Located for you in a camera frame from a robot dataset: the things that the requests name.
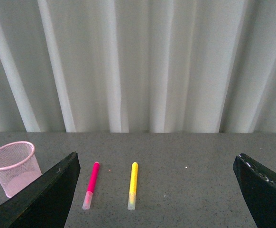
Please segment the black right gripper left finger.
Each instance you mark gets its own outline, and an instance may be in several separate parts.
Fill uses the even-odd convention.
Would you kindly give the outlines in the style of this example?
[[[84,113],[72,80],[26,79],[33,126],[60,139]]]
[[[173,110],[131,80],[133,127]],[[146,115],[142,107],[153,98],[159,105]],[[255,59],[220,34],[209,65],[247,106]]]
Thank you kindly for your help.
[[[78,154],[70,153],[0,205],[0,228],[63,228],[80,169]]]

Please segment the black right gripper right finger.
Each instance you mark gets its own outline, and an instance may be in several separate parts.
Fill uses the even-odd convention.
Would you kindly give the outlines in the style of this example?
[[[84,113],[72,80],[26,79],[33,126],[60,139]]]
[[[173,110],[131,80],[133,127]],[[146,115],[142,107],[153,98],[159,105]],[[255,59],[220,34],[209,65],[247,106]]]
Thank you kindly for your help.
[[[276,228],[276,173],[248,155],[233,163],[245,203],[258,228]]]

